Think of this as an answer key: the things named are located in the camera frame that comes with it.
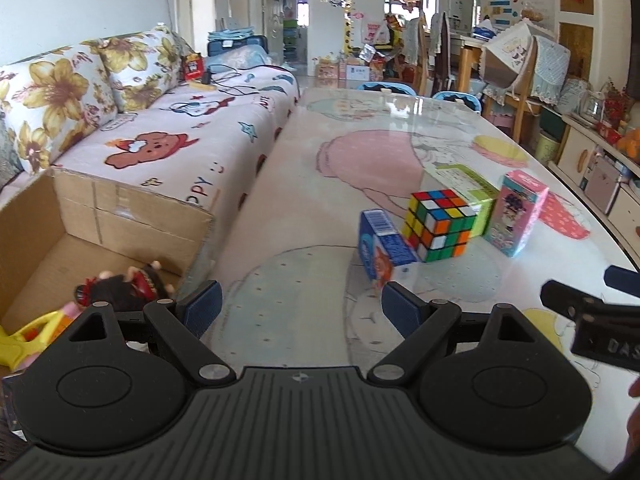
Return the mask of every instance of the sofa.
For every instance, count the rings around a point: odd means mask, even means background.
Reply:
[[[187,47],[163,25],[0,68],[0,207],[49,166],[211,212],[216,246],[300,96],[281,67],[180,81]]]

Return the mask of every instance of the blue container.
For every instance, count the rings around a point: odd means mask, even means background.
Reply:
[[[231,43],[231,46],[223,46],[225,43]],[[228,40],[228,42],[225,40],[209,41],[209,44],[207,45],[207,54],[209,57],[219,56],[229,50],[235,50],[236,48],[240,48],[245,45],[260,45],[267,54],[269,53],[266,36],[249,36],[248,38],[244,38],[244,40]]]

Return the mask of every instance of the rubik's cube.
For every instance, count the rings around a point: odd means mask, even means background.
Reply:
[[[465,252],[476,212],[450,189],[413,193],[402,236],[424,262]]]

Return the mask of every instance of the hand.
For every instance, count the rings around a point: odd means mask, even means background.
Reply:
[[[640,397],[640,378],[629,389],[629,396],[635,398]],[[626,425],[629,434],[629,440],[626,442],[626,457],[630,456],[636,449],[640,448],[640,404],[635,408],[629,417]]]

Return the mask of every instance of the wooden cabinet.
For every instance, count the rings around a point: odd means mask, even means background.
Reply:
[[[571,128],[564,150],[562,150],[560,161],[558,162],[558,168],[573,180],[575,184],[580,186],[595,147],[595,142],[581,134],[578,130]]]
[[[638,200],[640,199],[629,193],[628,187],[623,186],[609,213],[609,221],[620,231],[620,234],[636,253],[640,253],[640,204]]]

